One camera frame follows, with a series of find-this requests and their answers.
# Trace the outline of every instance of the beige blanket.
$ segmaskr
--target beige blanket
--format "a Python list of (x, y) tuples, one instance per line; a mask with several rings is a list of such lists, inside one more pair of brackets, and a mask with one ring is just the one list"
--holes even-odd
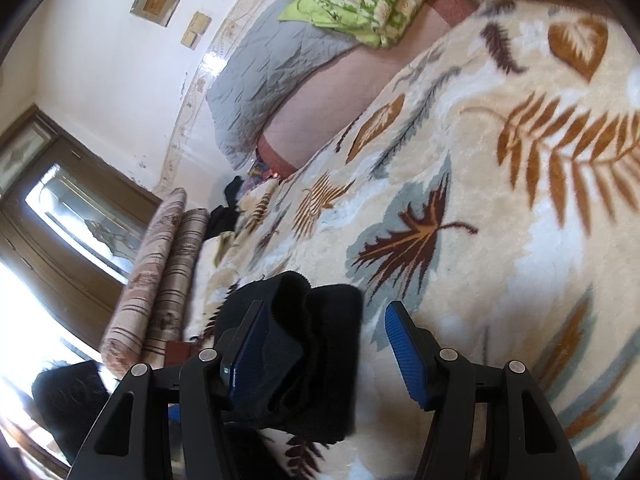
[[(365, 291), (355, 432), (324, 447), (273, 430), (296, 478), (411, 476), (431, 415), (404, 387), (383, 309), (471, 361), (523, 361), (584, 477), (640, 437), (640, 57), (615, 22), (486, 0), (279, 187), (264, 184), (190, 324), (230, 287), (285, 269)], [(481, 442), (475, 442), (478, 449)]]

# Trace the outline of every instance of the wall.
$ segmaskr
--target wall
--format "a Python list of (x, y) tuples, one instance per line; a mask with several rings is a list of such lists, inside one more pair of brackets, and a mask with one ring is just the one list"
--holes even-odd
[(46, 5), (36, 10), (0, 66), (0, 134), (33, 104), (46, 14)]
[[(236, 0), (181, 0), (166, 28), (130, 14), (132, 2), (48, 0), (36, 103), (92, 152), (152, 189), (184, 92)], [(196, 10), (212, 23), (190, 50), (180, 40)], [(225, 159), (216, 157), (215, 166), (225, 175), (221, 182), (232, 176)], [(221, 198), (222, 189), (200, 205)]]

